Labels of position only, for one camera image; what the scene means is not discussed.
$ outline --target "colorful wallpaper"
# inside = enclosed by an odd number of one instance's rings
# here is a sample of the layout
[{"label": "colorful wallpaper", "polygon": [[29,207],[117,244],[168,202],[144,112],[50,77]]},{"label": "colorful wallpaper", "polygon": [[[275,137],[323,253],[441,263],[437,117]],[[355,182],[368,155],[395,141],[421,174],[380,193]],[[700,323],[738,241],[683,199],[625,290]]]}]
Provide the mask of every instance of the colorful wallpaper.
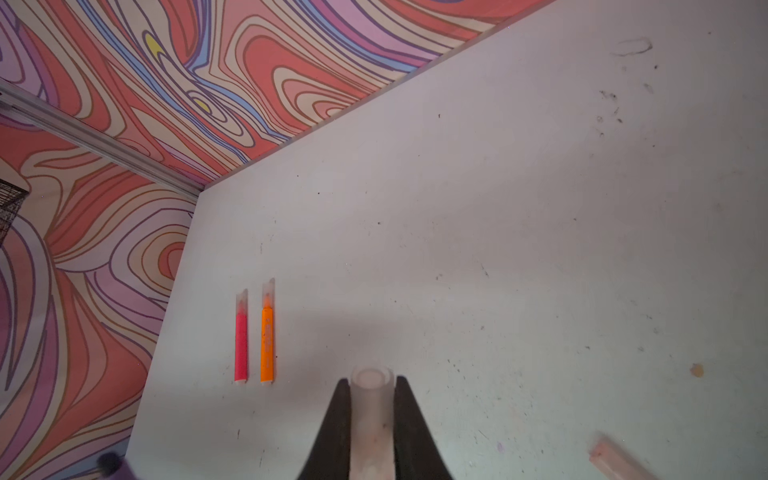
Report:
[{"label": "colorful wallpaper", "polygon": [[0,77],[206,184],[541,1],[0,0]]},{"label": "colorful wallpaper", "polygon": [[194,205],[0,117],[30,191],[0,249],[0,479],[97,478],[125,451]]}]

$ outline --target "black mesh basket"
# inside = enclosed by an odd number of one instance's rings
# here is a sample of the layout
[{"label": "black mesh basket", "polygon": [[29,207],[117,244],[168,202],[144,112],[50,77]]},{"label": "black mesh basket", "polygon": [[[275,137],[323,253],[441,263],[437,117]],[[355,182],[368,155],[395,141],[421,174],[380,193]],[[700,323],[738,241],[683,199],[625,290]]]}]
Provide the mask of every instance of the black mesh basket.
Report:
[{"label": "black mesh basket", "polygon": [[0,245],[5,240],[8,230],[11,229],[11,223],[27,195],[29,192],[23,188],[0,179]]}]

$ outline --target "brown spot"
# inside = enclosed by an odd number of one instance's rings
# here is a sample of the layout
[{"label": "brown spot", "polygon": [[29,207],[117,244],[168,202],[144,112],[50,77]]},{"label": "brown spot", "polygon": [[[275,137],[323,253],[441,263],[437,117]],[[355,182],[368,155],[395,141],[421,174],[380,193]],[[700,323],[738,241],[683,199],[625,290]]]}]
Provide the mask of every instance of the brown spot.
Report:
[{"label": "brown spot", "polygon": [[690,367],[690,374],[700,379],[704,376],[704,367],[700,363],[694,363],[694,366]]}]

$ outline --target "translucent tube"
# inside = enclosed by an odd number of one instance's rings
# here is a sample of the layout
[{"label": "translucent tube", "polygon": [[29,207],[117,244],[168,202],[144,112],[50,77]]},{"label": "translucent tube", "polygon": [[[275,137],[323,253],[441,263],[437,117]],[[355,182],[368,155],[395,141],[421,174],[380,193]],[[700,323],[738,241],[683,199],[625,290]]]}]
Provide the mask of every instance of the translucent tube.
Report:
[{"label": "translucent tube", "polygon": [[379,366],[355,368],[349,391],[352,396],[349,480],[394,480],[395,377],[392,370]]}]

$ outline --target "psychedelic pattern backdrop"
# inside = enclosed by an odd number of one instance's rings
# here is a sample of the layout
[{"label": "psychedelic pattern backdrop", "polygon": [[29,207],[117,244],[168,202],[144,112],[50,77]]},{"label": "psychedelic pattern backdrop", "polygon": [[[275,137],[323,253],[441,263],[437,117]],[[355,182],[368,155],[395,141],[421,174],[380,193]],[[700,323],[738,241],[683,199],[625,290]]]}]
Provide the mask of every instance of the psychedelic pattern backdrop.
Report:
[{"label": "psychedelic pattern backdrop", "polygon": [[0,0],[0,77],[201,184],[542,0]]},{"label": "psychedelic pattern backdrop", "polygon": [[0,249],[0,478],[97,478],[124,453],[194,205],[0,117],[30,191]]}]

